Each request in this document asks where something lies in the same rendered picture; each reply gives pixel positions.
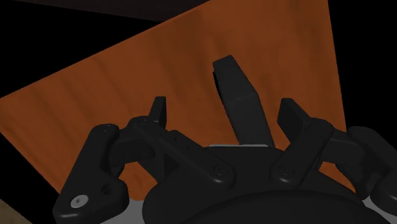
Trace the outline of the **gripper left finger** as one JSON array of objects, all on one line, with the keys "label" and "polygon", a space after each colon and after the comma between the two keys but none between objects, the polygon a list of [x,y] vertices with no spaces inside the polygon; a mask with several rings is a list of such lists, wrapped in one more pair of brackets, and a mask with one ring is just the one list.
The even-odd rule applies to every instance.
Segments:
[{"label": "gripper left finger", "polygon": [[212,190],[231,190],[234,169],[182,133],[166,130],[166,123],[166,98],[158,96],[149,115],[132,118],[123,129],[95,126],[53,207],[56,224],[101,224],[124,212],[129,191],[119,177],[132,162],[157,183],[182,168]]}]

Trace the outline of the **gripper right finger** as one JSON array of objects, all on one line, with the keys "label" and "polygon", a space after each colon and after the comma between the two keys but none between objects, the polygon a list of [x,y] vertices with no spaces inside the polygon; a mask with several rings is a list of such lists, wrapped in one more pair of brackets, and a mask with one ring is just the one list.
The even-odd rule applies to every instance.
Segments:
[{"label": "gripper right finger", "polygon": [[379,209],[397,216],[397,150],[380,134],[362,126],[338,130],[309,116],[291,98],[282,99],[277,123],[290,144],[271,169],[276,188],[297,189],[310,171],[328,162],[349,180],[357,198],[371,198]]}]

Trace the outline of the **orange-brown wooden table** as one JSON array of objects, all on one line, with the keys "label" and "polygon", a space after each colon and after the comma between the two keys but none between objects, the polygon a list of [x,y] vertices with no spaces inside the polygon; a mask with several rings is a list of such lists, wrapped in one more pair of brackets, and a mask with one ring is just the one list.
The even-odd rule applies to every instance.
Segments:
[{"label": "orange-brown wooden table", "polygon": [[275,145],[280,101],[345,130],[327,0],[210,0],[0,98],[0,133],[57,190],[92,127],[120,127],[167,99],[167,128],[234,144],[212,63],[232,55],[258,92]]}]

